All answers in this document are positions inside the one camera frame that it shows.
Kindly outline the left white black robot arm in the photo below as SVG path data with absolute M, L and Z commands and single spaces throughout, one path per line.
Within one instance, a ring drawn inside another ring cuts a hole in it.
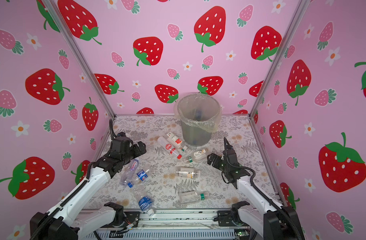
M 95 193 L 108 183 L 123 167 L 147 152 L 143 142 L 134 143 L 125 133 L 112 138 L 108 152 L 89 164 L 83 180 L 46 213 L 37 213 L 30 220 L 32 240 L 81 240 L 97 229 L 126 221 L 124 208 L 109 202 L 86 216 L 77 216 Z

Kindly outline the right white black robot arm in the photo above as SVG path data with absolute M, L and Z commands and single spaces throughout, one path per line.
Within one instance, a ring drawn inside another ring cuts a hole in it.
M 229 214 L 218 214 L 215 220 L 219 224 L 233 222 L 248 226 L 248 235 L 240 239 L 254 240 L 257 236 L 264 240 L 305 239 L 296 211 L 271 198 L 254 182 L 256 172 L 237 161 L 232 146 L 226 145 L 222 156 L 214 153 L 207 156 L 207 164 L 220 170 L 224 182 L 248 199 L 233 204 Z

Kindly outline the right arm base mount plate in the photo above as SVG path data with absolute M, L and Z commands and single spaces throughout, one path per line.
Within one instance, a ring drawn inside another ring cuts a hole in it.
M 218 211 L 213 219 L 220 227 L 246 227 L 247 224 L 240 222 L 230 210 Z

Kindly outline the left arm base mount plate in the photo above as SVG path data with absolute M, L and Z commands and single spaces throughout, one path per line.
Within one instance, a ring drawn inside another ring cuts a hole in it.
M 140 214 L 141 212 L 124 212 L 123 217 L 119 220 L 114 220 L 110 226 L 121 231 L 137 228 L 140 220 Z

